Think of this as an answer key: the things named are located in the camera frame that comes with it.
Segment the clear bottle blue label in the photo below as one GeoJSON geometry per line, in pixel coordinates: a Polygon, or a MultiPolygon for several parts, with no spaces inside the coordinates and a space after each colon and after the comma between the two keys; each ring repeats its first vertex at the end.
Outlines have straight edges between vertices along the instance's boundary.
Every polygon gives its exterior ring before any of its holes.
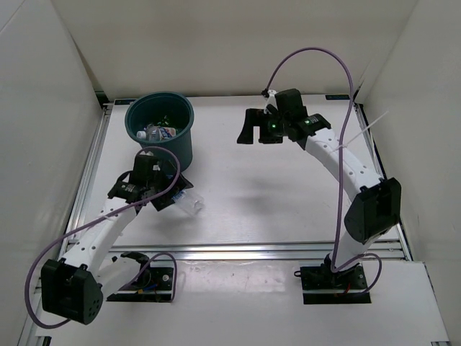
{"type": "Polygon", "coordinates": [[[197,215],[205,207],[203,198],[192,189],[182,190],[173,197],[173,201],[191,216],[197,215]]]}

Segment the clear bottle orange white label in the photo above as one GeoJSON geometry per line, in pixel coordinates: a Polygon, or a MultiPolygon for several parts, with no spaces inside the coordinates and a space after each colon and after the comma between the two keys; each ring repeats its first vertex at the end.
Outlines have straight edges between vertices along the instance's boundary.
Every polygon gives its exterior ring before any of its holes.
{"type": "Polygon", "coordinates": [[[136,133],[136,138],[150,143],[164,141],[180,134],[180,129],[149,124],[136,133]]]}

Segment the green plastic soda bottle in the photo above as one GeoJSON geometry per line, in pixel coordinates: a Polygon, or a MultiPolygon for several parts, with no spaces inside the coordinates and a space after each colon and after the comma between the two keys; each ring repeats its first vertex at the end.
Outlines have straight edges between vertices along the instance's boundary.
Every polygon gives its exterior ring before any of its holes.
{"type": "Polygon", "coordinates": [[[169,115],[161,115],[153,121],[153,124],[156,126],[168,127],[172,125],[172,120],[169,115]]]}

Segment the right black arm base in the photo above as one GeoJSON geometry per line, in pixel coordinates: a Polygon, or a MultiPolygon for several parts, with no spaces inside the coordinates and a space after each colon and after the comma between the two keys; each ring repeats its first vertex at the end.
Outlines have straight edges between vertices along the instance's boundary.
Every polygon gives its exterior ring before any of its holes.
{"type": "Polygon", "coordinates": [[[294,276],[301,280],[305,305],[372,303],[370,294],[364,293],[367,280],[361,265],[340,273],[332,273],[325,264],[300,267],[294,276]]]}

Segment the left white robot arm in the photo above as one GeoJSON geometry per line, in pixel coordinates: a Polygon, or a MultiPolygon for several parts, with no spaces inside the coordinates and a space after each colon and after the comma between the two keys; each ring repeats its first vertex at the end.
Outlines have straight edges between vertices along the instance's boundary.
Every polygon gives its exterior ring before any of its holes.
{"type": "Polygon", "coordinates": [[[149,203],[157,211],[175,203],[192,183],[182,174],[133,169],[121,174],[107,194],[99,217],[82,226],[84,234],[60,259],[40,270],[42,308],[66,321],[89,324],[105,299],[120,290],[156,290],[161,279],[151,273],[152,260],[140,252],[124,252],[102,263],[123,230],[149,203]]]}

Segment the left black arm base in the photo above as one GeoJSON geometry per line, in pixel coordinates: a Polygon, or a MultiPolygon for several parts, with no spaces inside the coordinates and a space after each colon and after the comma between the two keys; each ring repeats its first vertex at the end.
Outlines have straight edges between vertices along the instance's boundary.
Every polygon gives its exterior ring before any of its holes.
{"type": "Polygon", "coordinates": [[[125,290],[112,294],[109,302],[170,303],[176,271],[173,265],[152,267],[125,290]]]}

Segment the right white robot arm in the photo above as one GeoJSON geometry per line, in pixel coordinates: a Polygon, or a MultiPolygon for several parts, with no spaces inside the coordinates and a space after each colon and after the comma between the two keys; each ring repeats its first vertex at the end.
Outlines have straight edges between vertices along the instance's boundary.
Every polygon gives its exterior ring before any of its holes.
{"type": "Polygon", "coordinates": [[[349,270],[366,257],[367,250],[394,227],[400,218],[401,185],[367,168],[349,149],[341,146],[331,124],[319,114],[308,115],[305,107],[294,115],[281,117],[273,106],[267,110],[248,108],[239,144],[296,142],[316,158],[339,184],[338,212],[333,250],[327,255],[323,279],[340,288],[350,277],[349,270]]]}

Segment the dark green plastic bin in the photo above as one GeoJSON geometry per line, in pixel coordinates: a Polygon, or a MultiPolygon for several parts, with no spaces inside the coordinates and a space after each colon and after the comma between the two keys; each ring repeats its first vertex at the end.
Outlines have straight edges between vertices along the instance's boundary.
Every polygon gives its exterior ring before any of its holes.
{"type": "Polygon", "coordinates": [[[125,114],[127,134],[143,148],[171,151],[184,171],[192,163],[191,129],[194,110],[190,101],[174,92],[156,92],[135,100],[125,114]]]}

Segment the aluminium frame rail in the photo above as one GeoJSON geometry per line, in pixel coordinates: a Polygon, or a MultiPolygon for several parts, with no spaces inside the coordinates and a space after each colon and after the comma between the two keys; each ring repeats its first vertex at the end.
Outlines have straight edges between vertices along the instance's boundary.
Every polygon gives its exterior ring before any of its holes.
{"type": "Polygon", "coordinates": [[[211,245],[150,245],[150,246],[107,246],[98,244],[84,244],[75,241],[68,251],[61,256],[67,265],[79,267],[83,265],[93,273],[98,283],[102,282],[102,264],[105,260],[118,261],[124,254],[132,255],[128,264],[135,268],[132,276],[122,279],[122,288],[125,290],[146,270],[143,266],[147,261],[156,257],[158,261],[167,261],[174,266],[175,261],[256,261],[256,260],[298,260],[320,263],[326,256],[331,256],[333,244],[331,242],[294,242],[273,244],[211,244],[211,245]]]}

